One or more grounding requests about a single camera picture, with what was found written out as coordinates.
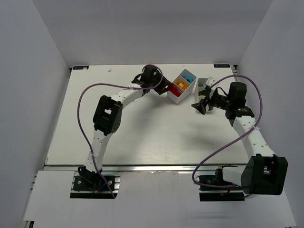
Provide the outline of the large red lego brick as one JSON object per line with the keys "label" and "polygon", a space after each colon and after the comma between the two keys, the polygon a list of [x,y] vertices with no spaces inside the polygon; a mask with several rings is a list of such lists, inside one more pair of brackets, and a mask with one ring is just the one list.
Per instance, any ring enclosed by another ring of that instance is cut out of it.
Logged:
{"label": "large red lego brick", "polygon": [[174,87],[173,85],[170,85],[167,88],[168,88],[168,91],[170,91],[176,97],[179,97],[181,95],[180,92],[179,92],[179,90],[176,87]]}

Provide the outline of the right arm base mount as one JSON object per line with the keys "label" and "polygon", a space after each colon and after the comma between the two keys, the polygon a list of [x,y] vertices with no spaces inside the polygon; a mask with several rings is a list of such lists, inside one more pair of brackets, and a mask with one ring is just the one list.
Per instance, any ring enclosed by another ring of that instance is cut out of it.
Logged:
{"label": "right arm base mount", "polygon": [[240,186],[223,180],[222,169],[217,168],[212,175],[198,175],[194,180],[199,183],[200,202],[244,201],[245,195]]}

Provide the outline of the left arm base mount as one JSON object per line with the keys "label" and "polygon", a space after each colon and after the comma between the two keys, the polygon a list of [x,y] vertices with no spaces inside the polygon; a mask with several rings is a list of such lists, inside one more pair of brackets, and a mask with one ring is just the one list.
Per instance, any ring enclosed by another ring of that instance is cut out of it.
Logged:
{"label": "left arm base mount", "polygon": [[[120,188],[120,176],[105,175],[105,179],[116,197]],[[80,175],[74,175],[71,192],[71,199],[110,199],[113,200],[110,190],[105,181],[98,175],[97,182],[90,184]]]}

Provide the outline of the cyan small lego brick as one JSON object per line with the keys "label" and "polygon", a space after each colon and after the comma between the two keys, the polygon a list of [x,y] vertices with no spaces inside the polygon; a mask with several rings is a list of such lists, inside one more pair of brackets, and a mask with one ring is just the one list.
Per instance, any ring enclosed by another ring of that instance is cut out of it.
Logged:
{"label": "cyan small lego brick", "polygon": [[184,75],[184,74],[180,74],[180,76],[181,76],[182,78],[184,78],[184,79],[189,78],[187,75]]}

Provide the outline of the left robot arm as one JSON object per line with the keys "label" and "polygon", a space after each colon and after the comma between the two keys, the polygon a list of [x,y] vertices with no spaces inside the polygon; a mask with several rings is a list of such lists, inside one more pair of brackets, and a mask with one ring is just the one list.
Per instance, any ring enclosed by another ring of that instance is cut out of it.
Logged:
{"label": "left robot arm", "polygon": [[[142,72],[135,76],[129,86],[96,83],[84,89],[77,104],[77,122],[82,135],[88,143],[89,155],[84,165],[78,167],[78,173],[90,190],[98,190],[100,187],[107,186],[109,191],[112,192],[110,184],[101,172],[107,145],[111,136],[121,124],[123,109],[151,90],[162,95],[168,92],[169,86],[172,85],[173,83],[166,79],[159,67],[146,65],[143,67]],[[85,92],[94,86],[111,86],[121,88],[122,91],[112,96],[103,95],[100,97],[93,115],[94,135],[92,141],[90,141],[81,125],[80,105]]]}

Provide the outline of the cyan long lego brick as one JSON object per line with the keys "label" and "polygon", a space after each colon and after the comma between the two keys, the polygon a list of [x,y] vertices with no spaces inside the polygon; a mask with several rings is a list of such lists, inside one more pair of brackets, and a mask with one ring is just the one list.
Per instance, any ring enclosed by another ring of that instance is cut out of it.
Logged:
{"label": "cyan long lego brick", "polygon": [[186,77],[185,80],[187,80],[190,84],[193,83],[193,79],[191,77]]}

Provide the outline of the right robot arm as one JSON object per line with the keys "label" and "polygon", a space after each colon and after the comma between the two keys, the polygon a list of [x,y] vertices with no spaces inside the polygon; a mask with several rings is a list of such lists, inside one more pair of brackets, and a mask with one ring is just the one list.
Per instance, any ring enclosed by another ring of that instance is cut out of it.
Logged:
{"label": "right robot arm", "polygon": [[280,195],[283,192],[288,162],[277,156],[267,145],[252,110],[246,106],[247,86],[232,82],[227,94],[220,95],[216,89],[205,86],[203,98],[192,107],[205,114],[213,108],[225,111],[233,129],[248,155],[246,165],[224,165],[216,169],[212,177],[193,177],[202,190],[231,189],[240,187],[246,195]]}

